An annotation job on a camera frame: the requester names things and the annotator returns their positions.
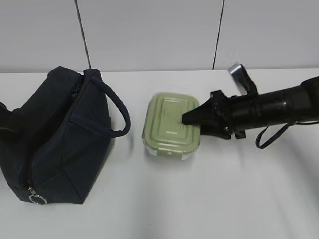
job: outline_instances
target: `black cable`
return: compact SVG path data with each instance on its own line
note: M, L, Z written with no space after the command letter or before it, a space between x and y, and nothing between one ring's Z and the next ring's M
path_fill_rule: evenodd
M269 146L271 143L273 143L276 139L278 139L290 126L296 124L295 122L292 123L288 123L286 125L284 125L280 130L277 131L277 133L275 133L270 139L268 139L265 143L263 143L262 145L260 145L260 140L261 137L263 136L264 132L268 129L268 127L266 127L263 131L261 131L259 133L259 135L256 138L255 144L257 146L257 148L259 149L264 149L267 146Z
M305 123L296 123L298 125L312 125L312 124L318 124L319 121L315 121L315 122L305 122Z

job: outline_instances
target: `bag handle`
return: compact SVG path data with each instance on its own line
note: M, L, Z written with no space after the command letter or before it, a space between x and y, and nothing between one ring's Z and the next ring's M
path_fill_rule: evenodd
M121 99L115 94L115 92L107 84L105 84L104 82L99 81L95 78L91 78L90 80L97 87L99 87L113 101L113 103L119 109L119 111L121 112L121 114L124 118L125 127L123 130L114 131L111 128L104 128L104 127L100 126L99 124L95 123L94 121L89 120L89 119L85 119L79 115L72 115L71 121L73 121L74 123L76 123L84 128L87 128L87 129L92 130L94 132L98 132L104 136L110 136L112 138L121 137L121 136L127 134L131 128L131 120L130 120L129 112L128 112L126 106L124 105L124 103L121 101Z

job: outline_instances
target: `navy blue bag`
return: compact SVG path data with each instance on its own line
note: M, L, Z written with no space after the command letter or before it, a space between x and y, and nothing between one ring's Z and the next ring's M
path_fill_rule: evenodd
M113 131L106 95L124 117ZM130 116L98 70L58 67L20 108L0 104L0 166L18 198L37 204L82 204L111 138L128 133Z

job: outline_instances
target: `black strap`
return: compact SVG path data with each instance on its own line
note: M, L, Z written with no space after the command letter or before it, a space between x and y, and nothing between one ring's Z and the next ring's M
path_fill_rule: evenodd
M126 106L108 85L95 78L91 78L91 81L96 86L98 86L103 92L105 92L105 94L113 101L113 103L119 109L125 121L125 128L123 130L114 131L111 128L104 128L96 124L94 121L85 119L78 115L72 115L71 120L82 127L91 129L92 131L98 132L104 136L115 138L127 134L131 128L131 120Z
M296 123L298 125L312 125L312 124L319 124L319 121L313 121L313 122L298 122Z
M272 142L274 142L277 138L279 138L290 126L296 124L295 122L292 123L288 123L286 125L284 125L280 130L277 131L277 133L275 133L270 139L268 139L265 143L263 143L262 145L260 145L260 140L261 137L263 136L263 134L265 133L265 131L268 129L268 127L266 127L263 131L261 131L259 133L259 135L256 138L256 146L257 148L260 149L264 149L267 146L269 146Z

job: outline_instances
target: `plastic lid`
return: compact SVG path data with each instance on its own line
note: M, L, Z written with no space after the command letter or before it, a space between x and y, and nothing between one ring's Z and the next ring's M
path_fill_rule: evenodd
M183 125L183 113L199 106L192 96L159 93L153 96L144 126L145 143L157 149L157 156L182 158L199 146L200 126Z

